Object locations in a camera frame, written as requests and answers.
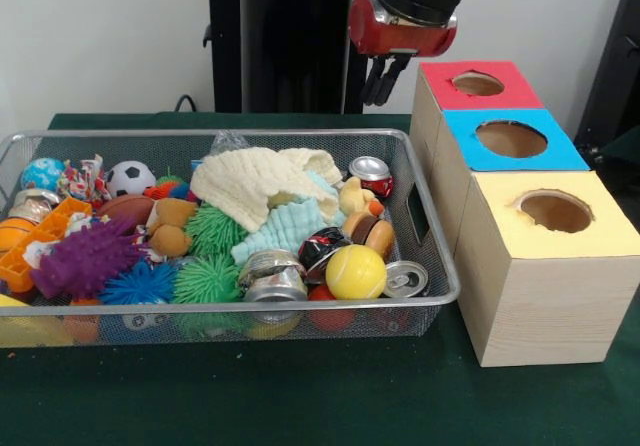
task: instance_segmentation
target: white crocheted cloth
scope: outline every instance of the white crocheted cloth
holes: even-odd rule
[[[299,197],[315,198],[328,223],[338,212],[338,200],[318,186],[305,170],[316,171],[331,183],[336,176],[331,165],[333,168],[335,165],[325,151],[321,153],[329,157],[330,165],[322,154],[305,151],[309,150],[276,153],[267,148],[247,148],[208,156],[193,173],[191,191],[250,233],[266,222],[269,209]]]

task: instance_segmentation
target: white wall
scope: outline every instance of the white wall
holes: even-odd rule
[[[618,0],[463,0],[440,60],[510,59],[573,132]],[[208,0],[0,0],[0,133],[55,112],[155,112],[182,93],[213,107]],[[411,111],[416,62],[389,104]]]

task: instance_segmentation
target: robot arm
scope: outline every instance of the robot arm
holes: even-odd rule
[[[354,0],[349,36],[374,59],[363,90],[367,105],[386,103],[398,75],[414,56],[443,54],[456,35],[460,0]],[[387,60],[392,59],[385,73]]]

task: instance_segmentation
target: toy hamburger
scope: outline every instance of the toy hamburger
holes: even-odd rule
[[[393,251],[394,232],[391,223],[376,218],[368,213],[350,214],[343,231],[349,235],[354,244],[362,244],[375,250],[387,262]]]

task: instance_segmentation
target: blue box top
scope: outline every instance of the blue box top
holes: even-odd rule
[[[589,171],[546,109],[445,111],[473,171]]]

